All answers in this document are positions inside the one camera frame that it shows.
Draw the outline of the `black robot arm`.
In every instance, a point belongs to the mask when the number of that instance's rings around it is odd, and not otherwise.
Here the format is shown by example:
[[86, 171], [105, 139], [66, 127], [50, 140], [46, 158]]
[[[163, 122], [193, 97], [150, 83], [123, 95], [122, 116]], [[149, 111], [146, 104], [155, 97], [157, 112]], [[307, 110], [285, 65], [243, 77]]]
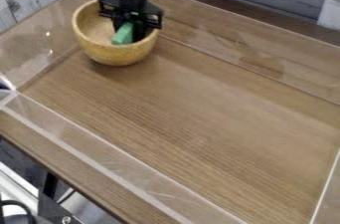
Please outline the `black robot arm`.
[[147, 30], [162, 28], [163, 10], [149, 0], [97, 0], [97, 2], [98, 15], [111, 20], [114, 31], [130, 27], [127, 43], [142, 40]]

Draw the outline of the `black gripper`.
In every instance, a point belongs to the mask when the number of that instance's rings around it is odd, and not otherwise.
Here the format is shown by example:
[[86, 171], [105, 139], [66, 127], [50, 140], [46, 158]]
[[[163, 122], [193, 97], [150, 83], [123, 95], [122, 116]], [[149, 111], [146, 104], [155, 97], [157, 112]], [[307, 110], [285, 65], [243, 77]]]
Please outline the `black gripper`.
[[162, 27], [163, 11], [147, 0], [97, 0], [99, 15], [113, 21], [114, 31], [129, 22], [134, 24], [133, 41], [146, 35], [146, 28]]

